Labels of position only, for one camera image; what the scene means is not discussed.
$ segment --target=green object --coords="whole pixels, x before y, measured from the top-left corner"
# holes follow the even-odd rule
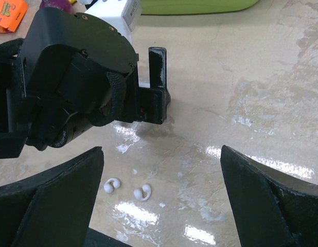
[[[142,14],[204,14],[238,11],[259,0],[141,0]]]

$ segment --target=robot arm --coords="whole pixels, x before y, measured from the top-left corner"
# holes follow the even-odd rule
[[[25,40],[0,45],[0,158],[18,157],[25,144],[60,148],[114,120],[162,124],[166,50],[149,49],[150,88],[139,87],[137,62],[109,23],[39,10]]]

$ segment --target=earphone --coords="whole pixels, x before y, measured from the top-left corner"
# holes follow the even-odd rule
[[[143,192],[142,190],[147,194],[146,197],[143,198]],[[141,202],[145,202],[147,201],[150,196],[151,196],[151,187],[149,184],[145,184],[142,186],[142,190],[141,189],[136,189],[134,190],[134,196],[137,200],[141,201]]]
[[[121,186],[121,181],[117,178],[111,178],[104,184],[104,191],[108,194],[112,193],[114,189],[118,189]]]

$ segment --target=white earbud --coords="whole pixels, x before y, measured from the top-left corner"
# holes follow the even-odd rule
[[[121,182],[117,178],[111,178],[104,184],[104,191],[108,194],[112,193],[114,189],[118,189],[121,186]]]
[[[147,194],[146,197],[143,198],[143,192],[142,190]],[[150,196],[151,196],[151,187],[149,184],[145,184],[142,186],[142,190],[141,189],[136,189],[134,190],[134,196],[136,199],[138,199],[141,202],[145,202],[147,201]]]

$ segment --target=orange package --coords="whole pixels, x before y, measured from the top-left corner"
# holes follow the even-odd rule
[[[24,0],[0,0],[0,32],[15,32],[27,8]]]

